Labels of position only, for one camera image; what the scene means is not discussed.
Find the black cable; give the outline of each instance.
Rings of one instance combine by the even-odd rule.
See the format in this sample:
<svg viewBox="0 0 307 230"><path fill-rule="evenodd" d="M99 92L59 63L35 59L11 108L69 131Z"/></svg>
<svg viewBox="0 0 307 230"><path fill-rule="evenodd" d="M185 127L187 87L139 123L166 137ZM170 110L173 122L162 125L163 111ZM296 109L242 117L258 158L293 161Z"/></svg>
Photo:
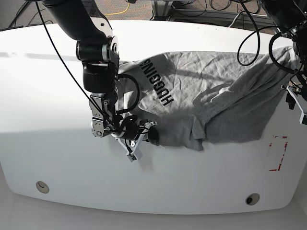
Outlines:
<svg viewBox="0 0 307 230"><path fill-rule="evenodd" d="M306 76L306 74L304 73L304 71L299 71L297 74L296 74L296 77L298 79L298 81L302 84L302 86L307 86L306 84L306 80L305 78L303 77L302 73Z"/></svg>
<svg viewBox="0 0 307 230"><path fill-rule="evenodd" d="M194 1L188 1L187 3L178 2L180 5L186 6L192 4Z"/></svg>
<svg viewBox="0 0 307 230"><path fill-rule="evenodd" d="M259 31L264 30L264 29L269 29L269 28L278 28L278 26L265 26L265 27L260 28ZM241 43L241 45L240 45L240 47L239 47L238 53L240 52L240 49L241 49L242 45L246 42L246 40L248 40L248 39L249 39L253 34L255 34L255 33L256 33L256 31L252 32L249 36L247 36L247 37L243 40L243 42ZM269 55L270 55L270 58L271 58L272 62L273 62L279 69L282 69L282 70L284 70L285 72L288 72L288 73L293 74L292 77L290 78L290 82L291 82L294 86L296 86L296 87L299 88L299 86L297 86L297 85L292 81L292 78L293 78L296 74L298 74L298 73L300 72L300 70L301 70L302 67L303 67L303 63L301 64L301 67L300 67L299 69L293 70L293 69L287 68L287 67L285 67L285 66L279 64L279 63L277 62L277 60L274 58L274 56L273 56L273 52L272 52L273 43L274 43L274 41L275 41L278 37L280 37L279 34L280 34L280 33L276 34L276 37L273 36L272 39L270 40L270 44L269 44Z"/></svg>
<svg viewBox="0 0 307 230"><path fill-rule="evenodd" d="M153 12L153 11L152 11ZM151 19L149 19L150 21L154 18L154 12L153 12L153 16L151 17Z"/></svg>
<svg viewBox="0 0 307 230"><path fill-rule="evenodd" d="M47 29L47 27L46 27L46 25L45 25L43 16L42 16L42 14L41 14L41 12L40 12L40 10L39 10L38 3L35 2L35 4L36 4L36 8L37 8L37 12L38 12L38 14L39 14L39 17L40 17L40 19L41 19L41 21L42 21L42 24L44 25L44 28L45 28L45 31L46 31L48 37L49 37L49 39L50 39L50 42L51 42L51 44L52 44L54 50L56 51L56 53L57 53L59 59L60 59L61 62L63 63L64 67L66 68L67 72L70 74L71 78L72 78L72 79L74 80L74 82L78 85L78 87L79 87L80 90L83 92L83 94L87 97L87 99L88 99L88 100L92 103L92 105L97 109L97 111L100 112L102 115L105 115L105 113L103 113L103 111L99 108L99 106L97 105L97 103L96 103L94 100L91 100L91 98L90 98L90 97L86 94L86 92L82 89L82 87L80 86L80 84L77 82L77 80L75 79L75 77L72 75L72 73L70 72L70 70L69 70L68 67L66 66L65 62L63 61L61 55L59 54L59 52L58 52L56 46L54 45L54 43L53 43L53 41L52 41L52 38L51 38L51 36L50 36L50 34L49 34L49 31L48 31L48 29ZM109 123L113 124L113 122L111 122L109 119L106 118L106 120L107 120Z"/></svg>
<svg viewBox="0 0 307 230"><path fill-rule="evenodd" d="M299 69L295 69L295 73L290 77L290 82L295 86L295 87L298 87L300 89L302 89L301 87L299 87L298 85L296 85L293 81L292 81L292 78L295 77L302 69L303 67L303 63L301 64L301 67Z"/></svg>
<svg viewBox="0 0 307 230"><path fill-rule="evenodd" d="M276 26L276 25L273 25L273 26L265 26L265 27L260 28L259 31L264 30L264 29L269 29L269 28L278 28L278 26ZM242 42L241 45L239 46L239 49L238 49L238 52L237 52L237 59L238 59L238 56L239 56L239 54L240 54L240 50L241 50L243 44L244 44L253 34L255 34L255 33L256 33L256 31L252 32L249 36L247 36L247 37L243 40L243 42Z"/></svg>
<svg viewBox="0 0 307 230"><path fill-rule="evenodd" d="M123 113L128 113L128 112L132 111L133 109L136 108L136 106L138 105L139 100L140 100L140 88L139 88L139 84L135 80L135 78L130 76L130 75L128 75L128 74L119 74L118 75L118 80L122 79L122 78L127 78L127 79L130 79L131 81L133 81L133 83L134 83L134 85L136 87L136 90L137 90L137 96L136 96L135 102L133 103L133 105L131 107L129 107L127 109L121 109L121 110L116 111L117 115L120 115L120 114L123 114Z"/></svg>
<svg viewBox="0 0 307 230"><path fill-rule="evenodd" d="M20 15L24 12L24 10L30 5L30 1L26 1L17 11L13 21L10 23L10 25L8 26L8 28L11 28L13 26L13 24L16 25L16 20L20 17Z"/></svg>
<svg viewBox="0 0 307 230"><path fill-rule="evenodd" d="M181 22L181 23L196 23L196 24L204 24L204 25L216 25L216 26L223 26L223 25L218 25L218 24L215 24L215 23L199 23L199 22L194 22L194 21L191 21L191 20L188 20L188 19L175 19L174 22Z"/></svg>
<svg viewBox="0 0 307 230"><path fill-rule="evenodd" d="M176 12L176 13L179 13L179 14L181 14L181 15L183 15L183 16L187 16L187 17L199 17L199 16L203 15L203 14L207 11L207 2L206 2L206 0L204 0L204 1L205 1L205 4L206 4L205 10L204 10L201 14L199 14L199 15L195 15L195 16L186 15L186 14L183 14L183 13L179 13L179 11L176 11L176 10L175 10L175 12Z"/></svg>
<svg viewBox="0 0 307 230"><path fill-rule="evenodd" d="M51 20L45 21L45 23L47 23L47 22L51 22L51 24L53 24L53 21L51 21Z"/></svg>
<svg viewBox="0 0 307 230"><path fill-rule="evenodd" d="M141 133L139 133L139 134L147 134L147 133L149 133L149 129L146 128L146 127L139 127L138 132L139 132L139 131L141 131Z"/></svg>
<svg viewBox="0 0 307 230"><path fill-rule="evenodd" d="M243 29L244 29L244 15L243 15L243 17L242 17L242 18L243 18L242 27L243 27Z"/></svg>
<svg viewBox="0 0 307 230"><path fill-rule="evenodd" d="M272 62L273 62L278 68L280 68L280 69L282 69L283 71L286 71L286 72L288 72L288 73L294 74L294 73L295 73L295 70L290 69L290 68L288 68L288 67L285 67L285 66L281 65L281 64L278 63L278 61L274 58L274 55L273 55L273 43L274 43L274 41L275 41L277 38L279 38L279 37L281 37L281 36L282 36L282 33L279 32L279 33L275 34L275 35L271 38L270 43L269 43L269 55L270 55L270 58L272 59Z"/></svg>
<svg viewBox="0 0 307 230"><path fill-rule="evenodd" d="M127 139L125 138L125 145L129 153L132 153L132 149L127 144Z"/></svg>
<svg viewBox="0 0 307 230"><path fill-rule="evenodd" d="M257 48L257 52L256 52L256 55L255 55L254 59L253 59L250 63L244 64L244 63L242 63L242 62L240 61L240 59L239 59L239 51L240 51L240 49L241 49L242 46L239 47L239 50L238 50L238 53L237 53L237 56L236 56L236 58L237 58L239 64L240 64L241 66L249 66L249 65L253 64L253 63L257 60L257 57L258 57L258 55L259 55L259 52L260 52L260 33L259 33L258 27L257 27L257 25L256 25L256 23L255 23L253 17L250 15L250 13L249 13L249 11L247 10L246 6L244 5L243 1L242 1L242 0L239 0L239 1L240 1L241 5L242 5L244 11L246 12L246 14L248 15L248 17L250 18L251 22L253 23L253 25L254 25L254 27L255 27L255 30L256 30L256 33L257 33L257 39L258 39L258 48Z"/></svg>
<svg viewBox="0 0 307 230"><path fill-rule="evenodd" d="M31 20L29 21L28 25L31 24L31 22L33 21L33 19L35 18L35 16L38 15L38 12L36 12L36 14L34 14L34 16L31 18Z"/></svg>
<svg viewBox="0 0 307 230"><path fill-rule="evenodd" d="M234 2L236 2L236 3L240 3L239 0L230 0L230 1L234 1ZM251 1L251 0L242 0L243 3L246 3L246 2L249 2L249 1Z"/></svg>
<svg viewBox="0 0 307 230"><path fill-rule="evenodd" d="M214 9L215 11L223 11L223 10L226 10L226 9L230 6L230 3L231 3L231 1L228 0L228 3L227 3L227 5L226 5L224 8L216 9L215 7L213 7L212 1L213 1L213 0L209 0L209 4L210 4L211 8Z"/></svg>
<svg viewBox="0 0 307 230"><path fill-rule="evenodd" d="M22 9L22 7L26 4L26 2L19 8L19 10L17 11L17 13L15 14L15 17L19 14L20 10Z"/></svg>
<svg viewBox="0 0 307 230"><path fill-rule="evenodd" d="M19 26L15 26L15 27L12 27L12 28L4 28L4 29L0 29L0 32L6 31L6 30L17 29L17 28L23 28L23 27L24 27L23 25L19 25Z"/></svg>
<svg viewBox="0 0 307 230"><path fill-rule="evenodd" d="M257 10L256 10L256 12L250 12L250 13L253 13L253 14L257 14L257 13L259 13L259 11L260 11L260 5L259 5L259 2L258 1L256 1L257 2Z"/></svg>

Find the floor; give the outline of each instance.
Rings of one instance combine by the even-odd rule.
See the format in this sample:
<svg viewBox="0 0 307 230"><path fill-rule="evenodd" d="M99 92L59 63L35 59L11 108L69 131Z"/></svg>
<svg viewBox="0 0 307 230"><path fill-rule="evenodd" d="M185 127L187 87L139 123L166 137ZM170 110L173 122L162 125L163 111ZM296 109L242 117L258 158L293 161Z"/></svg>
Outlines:
<svg viewBox="0 0 307 230"><path fill-rule="evenodd" d="M0 0L0 29L7 28L11 21L14 19L15 14L24 3L24 0ZM184 9L194 9L194 10L213 10L211 5L216 9L222 9L229 3L229 7L223 11L225 12L240 12L242 7L240 4L229 0L196 0L191 4L188 1L182 1L180 3L176 3L178 8ZM117 0L117 3L114 4L114 0L96 0L96 4L99 10L103 14L113 14L116 12L124 11L128 4L125 0ZM40 2L40 9L45 8ZM257 11L257 0L251 0L246 3L246 7L251 12ZM32 2L30 6L26 9L26 11L21 15L21 17L17 20L16 26L25 26L27 25L31 18L37 12L35 4ZM265 14L264 10L261 9L259 14ZM45 21L51 20L55 23L55 20L51 17L48 11L42 11L42 15ZM137 0L136 4L130 4L128 10L121 14L115 15L107 15L109 20L149 20L152 17L152 8L151 3L148 0ZM202 22L202 23L215 23L218 25L229 25L229 22L223 23L219 21L205 21L205 20L194 20L195 22ZM33 24L40 24L41 21L39 16L36 15L33 21ZM234 27L236 28L243 28L242 23L235 23ZM252 25L246 24L245 29L253 30Z"/></svg>

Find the white table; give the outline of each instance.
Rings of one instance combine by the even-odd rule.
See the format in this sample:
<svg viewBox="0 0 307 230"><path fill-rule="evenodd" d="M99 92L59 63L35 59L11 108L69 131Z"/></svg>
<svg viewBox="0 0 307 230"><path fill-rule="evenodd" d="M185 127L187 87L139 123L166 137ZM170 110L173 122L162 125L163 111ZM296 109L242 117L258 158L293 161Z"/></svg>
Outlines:
<svg viewBox="0 0 307 230"><path fill-rule="evenodd" d="M124 61L167 51L236 52L250 33L174 22L111 25ZM75 41L56 24L48 29L81 83ZM270 38L261 34L261 54L268 52ZM256 41L256 36L248 40L242 52L255 52ZM307 127L298 122L297 106L289 110L284 98L258 141L204 143L204 152L144 143L143 158L130 163L112 137L92 136L88 101L42 26L0 32L0 43L0 162L13 192L75 206L160 214L249 212L282 208L291 201L307 160ZM274 47L291 44L281 38ZM273 135L288 137L277 172L269 171L281 154L269 150ZM47 183L50 192L40 193L37 181ZM260 201L248 206L245 199L252 193L260 194Z"/></svg>

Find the wrinkled gray cloth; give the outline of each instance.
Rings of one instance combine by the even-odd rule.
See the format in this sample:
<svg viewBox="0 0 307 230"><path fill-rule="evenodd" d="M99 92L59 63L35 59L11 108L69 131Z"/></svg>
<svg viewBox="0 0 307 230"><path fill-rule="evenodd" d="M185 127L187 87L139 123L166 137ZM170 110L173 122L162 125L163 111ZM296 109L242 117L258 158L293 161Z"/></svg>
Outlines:
<svg viewBox="0 0 307 230"><path fill-rule="evenodd" d="M274 50L281 64L296 68L290 47ZM248 63L254 54L240 54ZM248 67L238 64L236 53L171 52L120 65L119 73L133 76L141 90L131 113L157 121L159 144L203 150L202 142L257 140L291 75L278 69L269 55L259 55ZM117 83L118 107L131 106L136 90L129 79Z"/></svg>

